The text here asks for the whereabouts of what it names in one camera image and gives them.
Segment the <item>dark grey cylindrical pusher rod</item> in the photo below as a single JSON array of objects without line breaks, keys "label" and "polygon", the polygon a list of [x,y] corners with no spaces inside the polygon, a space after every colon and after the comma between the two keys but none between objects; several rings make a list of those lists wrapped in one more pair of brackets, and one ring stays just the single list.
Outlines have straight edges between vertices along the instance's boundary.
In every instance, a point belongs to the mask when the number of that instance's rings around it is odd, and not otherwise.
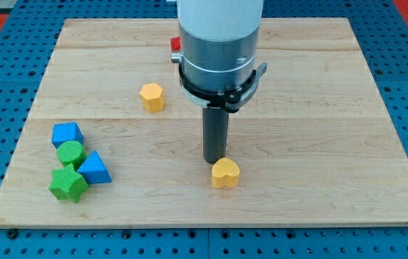
[{"label": "dark grey cylindrical pusher rod", "polygon": [[229,114],[223,109],[203,108],[203,157],[210,164],[226,156]]}]

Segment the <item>red block behind arm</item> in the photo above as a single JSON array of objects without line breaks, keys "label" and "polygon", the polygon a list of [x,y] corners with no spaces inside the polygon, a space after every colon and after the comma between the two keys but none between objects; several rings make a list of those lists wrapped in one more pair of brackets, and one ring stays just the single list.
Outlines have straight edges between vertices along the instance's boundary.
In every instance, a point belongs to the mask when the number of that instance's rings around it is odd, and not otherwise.
[{"label": "red block behind arm", "polygon": [[170,39],[171,51],[179,51],[181,49],[181,38],[179,36]]}]

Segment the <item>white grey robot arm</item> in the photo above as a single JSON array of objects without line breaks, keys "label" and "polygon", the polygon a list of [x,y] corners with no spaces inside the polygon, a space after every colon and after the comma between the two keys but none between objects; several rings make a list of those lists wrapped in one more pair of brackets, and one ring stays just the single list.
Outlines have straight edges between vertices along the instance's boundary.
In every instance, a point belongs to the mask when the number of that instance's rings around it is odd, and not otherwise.
[{"label": "white grey robot arm", "polygon": [[263,0],[177,1],[178,63],[185,95],[202,108],[203,157],[226,155],[229,116],[251,100],[267,63],[255,67]]}]

